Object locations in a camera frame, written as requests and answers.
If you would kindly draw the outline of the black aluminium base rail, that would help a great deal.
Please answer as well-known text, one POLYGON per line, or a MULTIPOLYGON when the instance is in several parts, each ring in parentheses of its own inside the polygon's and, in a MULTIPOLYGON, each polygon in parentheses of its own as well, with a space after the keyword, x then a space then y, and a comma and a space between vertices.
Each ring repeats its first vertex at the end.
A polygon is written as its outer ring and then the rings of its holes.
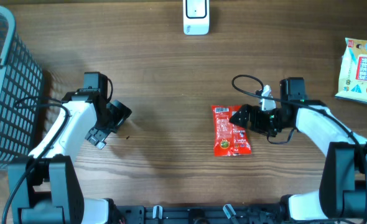
POLYGON ((286 209, 281 203, 246 206, 153 207, 112 206, 110 223, 196 224, 196 223, 283 223, 286 209))

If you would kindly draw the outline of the red Hacks candy bag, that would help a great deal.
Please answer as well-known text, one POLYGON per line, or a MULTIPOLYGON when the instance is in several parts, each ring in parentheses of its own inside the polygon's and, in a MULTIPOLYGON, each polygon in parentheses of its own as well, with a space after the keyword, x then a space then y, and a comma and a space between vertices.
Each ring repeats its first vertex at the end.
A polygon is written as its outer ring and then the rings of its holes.
POLYGON ((215 128, 215 157, 250 155, 251 145, 246 130, 230 123, 230 118, 240 109, 240 105, 212 105, 215 128))

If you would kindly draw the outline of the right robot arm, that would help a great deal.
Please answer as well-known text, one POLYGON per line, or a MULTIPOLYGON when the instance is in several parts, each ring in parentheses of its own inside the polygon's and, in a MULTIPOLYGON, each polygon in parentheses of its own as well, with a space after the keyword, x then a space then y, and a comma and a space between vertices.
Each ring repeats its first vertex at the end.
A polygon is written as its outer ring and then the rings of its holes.
POLYGON ((285 195, 280 202, 255 204, 249 212, 271 223, 367 222, 367 139, 337 120, 326 104, 310 100, 303 78, 281 80, 280 98, 266 85, 252 94, 259 105, 242 105, 230 123, 274 138, 289 128, 306 135, 325 156, 320 187, 285 195))

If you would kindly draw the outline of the white barcode scanner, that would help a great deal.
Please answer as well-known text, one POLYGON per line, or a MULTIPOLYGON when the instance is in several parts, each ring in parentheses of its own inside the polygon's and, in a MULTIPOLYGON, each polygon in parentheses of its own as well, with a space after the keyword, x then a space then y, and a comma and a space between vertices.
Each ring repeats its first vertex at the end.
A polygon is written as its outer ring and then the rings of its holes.
POLYGON ((183 32, 185 35, 206 35, 210 28, 210 1, 183 0, 183 32))

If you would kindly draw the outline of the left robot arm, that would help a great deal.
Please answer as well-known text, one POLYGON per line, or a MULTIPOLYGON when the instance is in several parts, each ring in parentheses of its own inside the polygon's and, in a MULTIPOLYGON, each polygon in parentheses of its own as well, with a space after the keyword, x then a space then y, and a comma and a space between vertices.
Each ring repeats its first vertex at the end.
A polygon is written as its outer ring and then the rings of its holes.
POLYGON ((27 157, 7 167, 10 196, 1 221, 12 213, 14 223, 125 223, 113 200, 85 198, 73 162, 85 141, 98 149, 116 133, 132 111, 111 99, 112 81, 100 72, 86 72, 83 87, 61 100, 43 104, 39 96, 18 100, 19 109, 57 107, 60 113, 43 140, 27 157))

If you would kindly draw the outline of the yellow snack bag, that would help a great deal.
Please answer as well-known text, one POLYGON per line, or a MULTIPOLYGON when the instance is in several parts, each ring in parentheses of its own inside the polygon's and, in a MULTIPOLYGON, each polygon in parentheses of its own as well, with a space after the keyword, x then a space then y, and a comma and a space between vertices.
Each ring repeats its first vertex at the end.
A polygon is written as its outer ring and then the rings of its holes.
POLYGON ((336 98, 367 104, 367 40, 346 38, 336 98))

